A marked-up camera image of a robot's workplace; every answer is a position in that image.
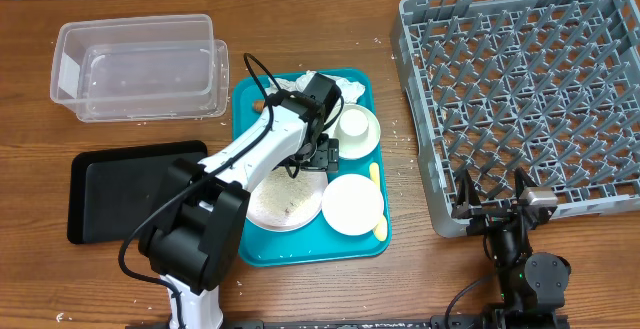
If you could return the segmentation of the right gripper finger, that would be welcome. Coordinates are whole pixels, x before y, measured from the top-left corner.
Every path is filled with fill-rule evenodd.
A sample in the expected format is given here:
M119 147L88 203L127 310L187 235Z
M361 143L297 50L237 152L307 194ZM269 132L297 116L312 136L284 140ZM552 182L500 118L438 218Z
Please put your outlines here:
M476 191L474 181L467 169L464 169L457 178L458 192L456 195L456 207L463 206L480 207L481 201Z
M531 203L531 190L537 187L537 184L527 174L522 167L517 167L514 171L515 194L519 203Z

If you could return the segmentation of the large white plate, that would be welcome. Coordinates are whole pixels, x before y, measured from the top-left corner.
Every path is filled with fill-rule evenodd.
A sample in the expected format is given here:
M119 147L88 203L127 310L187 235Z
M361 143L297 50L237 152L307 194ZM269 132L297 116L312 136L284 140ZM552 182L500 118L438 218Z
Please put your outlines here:
M320 212L327 186L324 172L300 171L291 178L284 168L275 169L251 193L247 219L274 232L299 229Z

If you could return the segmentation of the orange carrot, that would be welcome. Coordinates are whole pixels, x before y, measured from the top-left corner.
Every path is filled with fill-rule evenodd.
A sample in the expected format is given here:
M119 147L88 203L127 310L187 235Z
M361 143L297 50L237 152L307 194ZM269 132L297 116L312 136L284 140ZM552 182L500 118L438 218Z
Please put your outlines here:
M252 104L252 108L256 113L262 113L266 107L264 100L256 100Z

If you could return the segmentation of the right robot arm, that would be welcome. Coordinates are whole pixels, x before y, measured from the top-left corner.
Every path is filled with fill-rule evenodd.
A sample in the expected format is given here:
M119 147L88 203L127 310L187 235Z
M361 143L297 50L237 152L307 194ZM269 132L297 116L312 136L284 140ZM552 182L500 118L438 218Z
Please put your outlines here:
M571 265L554 254L533 251L528 233L549 222L558 198L540 187L524 169L514 171L515 198L506 204L480 201L468 171L458 178L452 210L454 218L467 219L466 234L481 236L485 255L495 272L469 284L449 303L443 320L446 328L567 328L568 319L556 310L565 305ZM455 304L472 289L497 279L502 301L488 304L475 316L453 315Z

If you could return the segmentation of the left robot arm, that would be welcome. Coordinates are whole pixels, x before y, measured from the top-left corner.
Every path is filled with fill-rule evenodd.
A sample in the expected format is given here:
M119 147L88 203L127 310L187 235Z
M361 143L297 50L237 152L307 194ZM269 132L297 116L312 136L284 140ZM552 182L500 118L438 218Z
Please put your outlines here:
M138 250L167 288L169 328L218 328L218 286L237 255L251 192L273 169L335 172L338 142L327 134L342 93L316 73L303 91L266 96L259 119L232 144L198 163L179 159L155 210L136 230Z

